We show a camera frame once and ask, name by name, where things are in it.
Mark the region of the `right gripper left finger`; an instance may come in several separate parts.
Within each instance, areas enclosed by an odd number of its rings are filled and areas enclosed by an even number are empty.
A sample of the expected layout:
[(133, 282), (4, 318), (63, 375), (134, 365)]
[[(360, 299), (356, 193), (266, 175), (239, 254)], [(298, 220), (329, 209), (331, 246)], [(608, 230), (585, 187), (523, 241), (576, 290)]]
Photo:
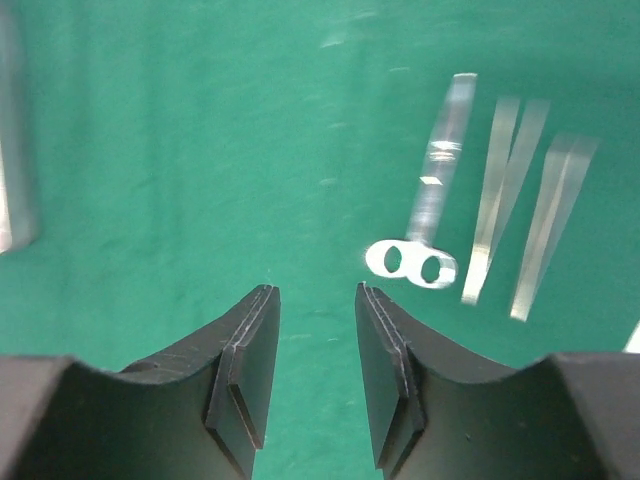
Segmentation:
[(119, 372), (71, 356), (1, 359), (5, 479), (248, 479), (265, 441), (280, 292)]

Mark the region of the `dark green surgical cloth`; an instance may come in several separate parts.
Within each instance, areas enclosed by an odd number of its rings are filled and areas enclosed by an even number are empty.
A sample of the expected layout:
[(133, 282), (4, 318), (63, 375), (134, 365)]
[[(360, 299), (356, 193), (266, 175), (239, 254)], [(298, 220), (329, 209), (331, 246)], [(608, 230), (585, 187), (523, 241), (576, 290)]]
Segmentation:
[[(119, 370), (259, 284), (282, 317), (258, 479), (377, 479), (359, 283), (493, 360), (620, 351), (639, 320), (635, 1), (16, 1), (41, 234), (1, 259), (1, 350)], [(453, 75), (473, 111), (434, 240), (466, 270), (497, 101), (550, 102), (478, 302), (371, 274)], [(599, 140), (526, 321), (557, 135)]]

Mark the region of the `metal instrument tray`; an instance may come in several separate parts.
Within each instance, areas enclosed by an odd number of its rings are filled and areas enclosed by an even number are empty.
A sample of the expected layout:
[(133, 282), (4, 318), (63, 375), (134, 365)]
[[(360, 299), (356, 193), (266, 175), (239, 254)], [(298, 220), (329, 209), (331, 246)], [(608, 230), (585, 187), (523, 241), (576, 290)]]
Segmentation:
[(32, 243), (39, 233), (35, 178), (28, 150), (24, 54), (14, 16), (1, 3), (1, 252)]

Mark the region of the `steel tweezers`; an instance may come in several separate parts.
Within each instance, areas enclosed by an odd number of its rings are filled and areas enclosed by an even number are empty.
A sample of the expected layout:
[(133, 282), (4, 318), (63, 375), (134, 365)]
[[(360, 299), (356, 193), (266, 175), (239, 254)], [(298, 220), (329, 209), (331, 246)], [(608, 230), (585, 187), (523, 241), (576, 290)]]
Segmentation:
[(529, 316), (598, 144), (593, 137), (559, 134), (547, 150), (510, 310), (514, 319)]
[(496, 103), (470, 263), (461, 301), (475, 305), (538, 147), (550, 109), (534, 99), (520, 107), (515, 97)]

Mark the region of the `steel surgical scissors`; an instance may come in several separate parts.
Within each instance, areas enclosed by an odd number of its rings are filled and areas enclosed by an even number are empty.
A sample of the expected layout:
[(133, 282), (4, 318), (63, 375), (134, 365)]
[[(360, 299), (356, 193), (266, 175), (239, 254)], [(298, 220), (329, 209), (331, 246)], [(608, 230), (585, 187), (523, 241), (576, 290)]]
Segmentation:
[(379, 240), (365, 252), (365, 263), (374, 275), (405, 279), (431, 290), (445, 289), (454, 283), (457, 261), (435, 248), (433, 240), (462, 152), (476, 83), (475, 73), (457, 73), (452, 77), (427, 142), (405, 237)]

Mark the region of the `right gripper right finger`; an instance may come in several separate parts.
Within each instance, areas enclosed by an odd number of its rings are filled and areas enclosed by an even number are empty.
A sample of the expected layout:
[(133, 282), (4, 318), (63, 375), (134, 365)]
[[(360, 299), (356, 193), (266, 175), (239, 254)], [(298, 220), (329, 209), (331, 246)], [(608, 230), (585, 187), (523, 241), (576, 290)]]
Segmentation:
[(360, 284), (355, 317), (375, 466), (387, 479), (635, 479), (639, 358), (491, 361)]

